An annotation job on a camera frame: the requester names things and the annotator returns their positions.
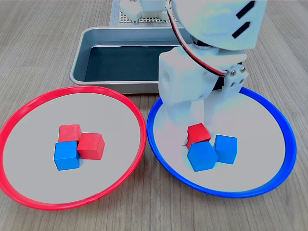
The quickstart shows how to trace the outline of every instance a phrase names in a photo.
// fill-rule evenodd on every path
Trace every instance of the cube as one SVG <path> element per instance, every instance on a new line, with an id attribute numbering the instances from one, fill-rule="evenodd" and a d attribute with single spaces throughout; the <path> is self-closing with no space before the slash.
<path id="1" fill-rule="evenodd" d="M 218 162 L 234 164 L 237 155 L 237 138 L 216 135 L 214 150 L 218 155 Z"/>
<path id="2" fill-rule="evenodd" d="M 142 10 L 144 12 L 162 12 L 166 7 L 166 1 L 146 0 L 142 1 Z"/>
<path id="3" fill-rule="evenodd" d="M 214 148 L 208 141 L 193 143 L 187 157 L 195 172 L 212 169 L 218 159 Z"/>
<path id="4" fill-rule="evenodd" d="M 77 141 L 56 143 L 54 162 L 59 171 L 79 168 Z"/>
<path id="5" fill-rule="evenodd" d="M 101 134 L 83 133 L 77 150 L 82 159 L 100 160 L 103 156 L 105 142 Z"/>
<path id="6" fill-rule="evenodd" d="M 133 22 L 142 17 L 141 6 L 134 1 L 120 1 L 120 11 Z"/>
<path id="7" fill-rule="evenodd" d="M 209 141 L 211 135 L 208 130 L 204 127 L 202 123 L 189 126 L 188 132 L 188 142 L 186 147 L 189 149 L 193 143 Z"/>
<path id="8" fill-rule="evenodd" d="M 61 125 L 59 128 L 59 142 L 77 141 L 81 138 L 79 124 Z"/>

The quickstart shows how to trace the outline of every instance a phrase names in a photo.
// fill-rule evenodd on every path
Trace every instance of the metal tray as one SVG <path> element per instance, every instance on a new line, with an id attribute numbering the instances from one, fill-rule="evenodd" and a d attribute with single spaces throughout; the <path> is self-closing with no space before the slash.
<path id="1" fill-rule="evenodd" d="M 179 45 L 170 27 L 91 27 L 81 34 L 70 78 L 122 94 L 156 94 L 158 56 Z"/>

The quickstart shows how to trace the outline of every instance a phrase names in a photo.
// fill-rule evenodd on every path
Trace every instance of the tray rim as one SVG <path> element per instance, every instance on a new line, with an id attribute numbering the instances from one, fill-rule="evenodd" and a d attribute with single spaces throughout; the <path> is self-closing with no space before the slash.
<path id="1" fill-rule="evenodd" d="M 96 27 L 89 27 L 87 29 L 85 29 L 84 31 L 82 31 L 81 33 L 81 37 L 79 40 L 79 44 L 77 47 L 77 51 L 74 57 L 74 61 L 73 61 L 73 65 L 72 65 L 72 69 L 70 72 L 70 80 L 77 85 L 81 85 L 81 86 L 85 86 L 85 85 L 96 85 L 96 86 L 104 86 L 104 87 L 108 87 L 108 85 L 158 85 L 158 81 L 80 81 L 77 80 L 74 77 L 74 71 L 77 65 L 77 60 L 79 57 L 79 53 L 80 53 L 80 48 L 81 48 L 81 44 L 82 41 L 84 39 L 85 34 L 88 31 L 91 30 L 101 30 L 101 29 L 112 29 L 112 30 L 121 30 L 121 29 L 125 29 L 125 30 L 156 30 L 156 29 L 163 29 L 163 30 L 172 30 L 172 27 L 168 26 L 168 27 L 124 27 L 124 26 L 119 26 L 119 27 L 109 27 L 109 26 L 96 26 Z"/>

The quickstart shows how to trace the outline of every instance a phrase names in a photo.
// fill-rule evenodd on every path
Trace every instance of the wooden table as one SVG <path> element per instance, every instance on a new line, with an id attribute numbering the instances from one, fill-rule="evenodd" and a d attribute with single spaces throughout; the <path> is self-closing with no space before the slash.
<path id="1" fill-rule="evenodd" d="M 69 79 L 81 32 L 109 24 L 112 1 L 0 1 L 0 126 L 23 104 Z M 0 192 L 1 231 L 308 230 L 308 2 L 268 3 L 246 87 L 273 102 L 293 127 L 298 157 L 277 189 L 224 199 L 172 177 L 147 144 L 134 174 L 88 206 L 40 211 Z M 145 119 L 158 96 L 130 96 Z"/>

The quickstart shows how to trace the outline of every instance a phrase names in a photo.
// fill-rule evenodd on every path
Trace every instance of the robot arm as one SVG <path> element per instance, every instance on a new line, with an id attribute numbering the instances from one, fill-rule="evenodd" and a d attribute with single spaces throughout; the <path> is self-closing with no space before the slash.
<path id="1" fill-rule="evenodd" d="M 167 0 L 167 13 L 181 46 L 159 57 L 159 93 L 173 124 L 191 124 L 191 104 L 204 101 L 204 124 L 210 129 L 217 106 L 239 93 L 248 73 L 242 65 L 257 43 L 266 1 Z M 180 35 L 176 20 L 191 34 Z"/>

